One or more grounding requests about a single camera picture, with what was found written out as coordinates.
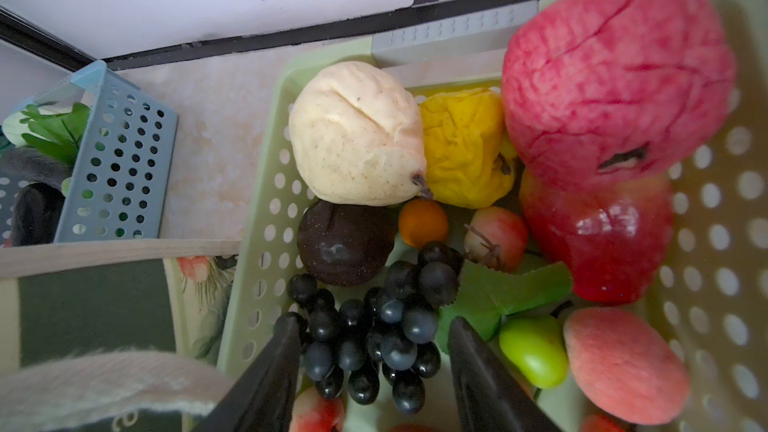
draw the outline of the orange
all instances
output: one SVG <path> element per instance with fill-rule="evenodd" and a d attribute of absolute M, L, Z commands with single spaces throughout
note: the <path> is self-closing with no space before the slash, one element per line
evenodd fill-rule
<path fill-rule="evenodd" d="M 402 240 L 411 247 L 448 238 L 448 215 L 434 200 L 414 198 L 408 202 L 400 211 L 398 226 Z"/>

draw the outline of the bunch of grapes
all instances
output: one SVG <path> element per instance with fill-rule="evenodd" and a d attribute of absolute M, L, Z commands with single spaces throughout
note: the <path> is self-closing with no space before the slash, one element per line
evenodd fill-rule
<path fill-rule="evenodd" d="M 294 275 L 288 295 L 309 314 L 297 312 L 306 374 L 320 396 L 338 398 L 345 372 L 347 391 L 355 402 L 372 404 L 379 395 L 379 366 L 392 386 L 392 398 L 405 414 L 424 406 L 423 379 L 440 370 L 433 342 L 437 309 L 452 303 L 464 258 L 441 242 L 418 253 L 418 264 L 398 261 L 386 272 L 384 287 L 373 287 L 363 300 L 350 299 L 336 310 L 333 294 L 318 289 L 309 274 Z"/>

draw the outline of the marble surface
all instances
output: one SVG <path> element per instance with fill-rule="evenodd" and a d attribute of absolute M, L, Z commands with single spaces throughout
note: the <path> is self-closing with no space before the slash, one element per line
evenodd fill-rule
<path fill-rule="evenodd" d="M 176 62 L 120 74 L 179 115 L 161 238 L 241 238 L 274 85 L 293 56 L 328 43 Z M 405 86 L 499 74 L 503 50 L 388 69 Z"/>

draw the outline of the green plastic basket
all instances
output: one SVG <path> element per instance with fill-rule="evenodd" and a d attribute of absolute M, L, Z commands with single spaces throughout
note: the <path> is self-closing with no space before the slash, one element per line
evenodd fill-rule
<path fill-rule="evenodd" d="M 686 361 L 693 380 L 694 392 L 686 410 L 662 430 L 760 432 L 768 430 L 768 194 L 763 194 L 768 144 L 751 138 L 768 128 L 768 6 L 764 0 L 713 1 L 738 58 L 741 105 L 694 158 L 670 170 L 677 191 L 676 239 L 660 280 L 635 308 Z M 287 296 L 286 282 L 302 270 L 295 235 L 314 195 L 293 162 L 288 115 L 304 85 L 322 68 L 341 61 L 391 66 L 503 49 L 520 24 L 551 2 L 531 1 L 368 36 L 314 50 L 289 63 L 277 82 L 270 108 L 226 316 L 218 362 L 221 370 L 239 376 L 270 340 L 275 320 L 297 309 Z M 450 84 L 409 90 L 416 96 L 462 84 L 493 86 L 499 75 L 456 77 Z M 746 179 L 744 172 L 750 173 Z M 705 188 L 711 192 L 713 187 L 719 197 L 715 206 L 711 206 L 711 197 L 700 198 L 708 193 Z M 452 220 L 449 240 L 459 245 L 463 236 L 460 224 L 472 212 L 447 210 Z M 724 233 L 727 244 L 722 242 Z M 413 259 L 414 254 L 398 239 L 389 259 Z M 339 300 L 361 297 L 364 290 L 333 289 Z M 382 380 L 374 405 L 361 407 L 348 401 L 346 430 L 386 431 L 412 423 L 458 431 L 450 366 L 448 358 L 443 359 L 438 376 L 426 381 L 427 403 L 418 415 L 401 416 L 390 400 L 389 385 Z M 566 431 L 576 431 L 584 414 L 592 410 L 572 378 L 543 392 L 538 403 Z"/>

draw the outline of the cream-colored pear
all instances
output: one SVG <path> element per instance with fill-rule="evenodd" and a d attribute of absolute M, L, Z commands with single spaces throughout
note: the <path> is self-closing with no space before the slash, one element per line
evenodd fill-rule
<path fill-rule="evenodd" d="M 323 69 L 289 118 L 296 167 L 318 197 L 390 206 L 426 189 L 422 117 L 402 85 L 364 62 Z"/>

